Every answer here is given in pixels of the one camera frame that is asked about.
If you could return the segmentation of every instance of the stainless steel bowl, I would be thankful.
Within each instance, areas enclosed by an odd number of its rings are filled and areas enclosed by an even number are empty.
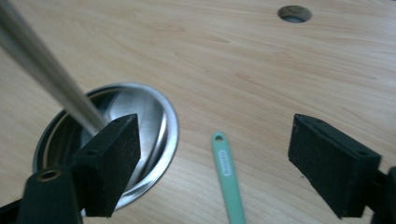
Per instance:
[[[138,116],[141,159],[117,204],[120,208],[150,189],[169,166],[177,148],[177,115],[165,96],[143,84],[112,84],[87,95],[108,122],[128,114]],[[73,154],[91,138],[74,119],[61,111],[38,142],[34,172],[71,164]]]

